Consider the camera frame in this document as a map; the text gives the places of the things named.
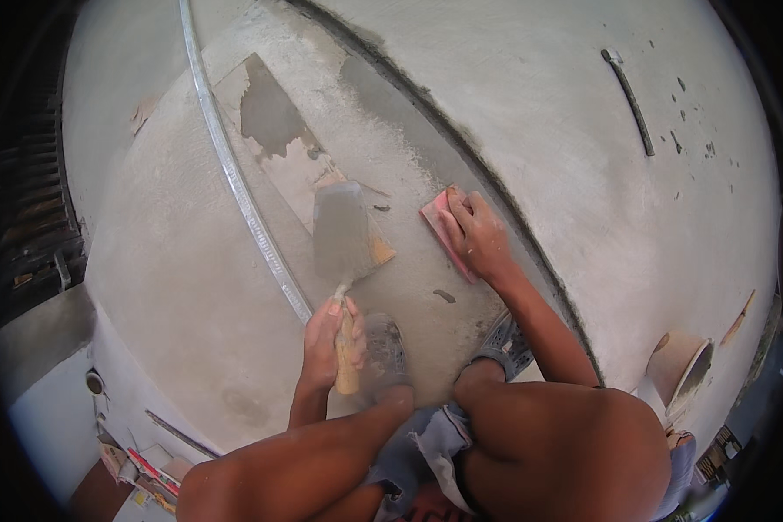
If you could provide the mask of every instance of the trowel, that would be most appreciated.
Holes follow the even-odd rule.
[[[334,387],[343,395],[360,389],[351,362],[354,319],[345,305],[345,293],[354,281],[372,272],[368,214],[362,188],[355,181],[341,181],[316,191],[313,205],[313,252],[316,275],[336,281],[334,300],[342,306],[342,327],[334,346],[339,362]]]

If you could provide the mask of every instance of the hand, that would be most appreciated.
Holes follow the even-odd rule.
[[[352,298],[345,305],[354,317],[354,365],[362,368],[366,355],[365,318]],[[336,381],[336,351],[334,338],[342,326],[342,308],[333,298],[322,303],[304,327],[304,360],[297,388],[309,391],[329,391]]]
[[[450,211],[439,215],[453,250],[470,270],[492,283],[513,266],[504,223],[476,191],[462,201],[453,185],[447,189],[447,199]]]

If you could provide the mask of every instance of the trowel blade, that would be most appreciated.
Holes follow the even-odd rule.
[[[316,275],[337,284],[371,271],[368,214],[359,183],[342,181],[316,192],[313,252]]]

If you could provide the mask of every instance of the wooden handle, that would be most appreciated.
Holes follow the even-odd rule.
[[[348,311],[344,298],[341,303],[342,328],[336,333],[336,338],[334,339],[336,359],[339,362],[336,369],[334,388],[342,395],[352,395],[360,391],[360,375],[351,362],[351,355],[354,352],[354,318]]]

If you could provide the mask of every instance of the pink sanding block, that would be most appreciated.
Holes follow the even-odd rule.
[[[467,197],[467,195],[460,190],[458,190],[458,195],[462,199]],[[438,215],[439,211],[448,210],[449,201],[447,200],[447,191],[442,191],[437,198],[430,201],[421,209],[421,216],[424,220],[426,220],[429,228],[432,229],[432,232],[434,232],[438,237],[438,242],[441,243],[441,246],[443,246],[444,250],[447,251],[447,255],[455,264],[455,267],[458,268],[458,271],[461,273],[464,279],[466,279],[467,282],[472,285],[478,281],[479,278],[470,271],[467,265],[464,264],[464,261],[461,261],[461,258],[458,257],[458,254],[456,254],[455,250],[452,249],[452,242],[449,239],[447,227],[444,226],[443,221],[441,221],[441,217]]]

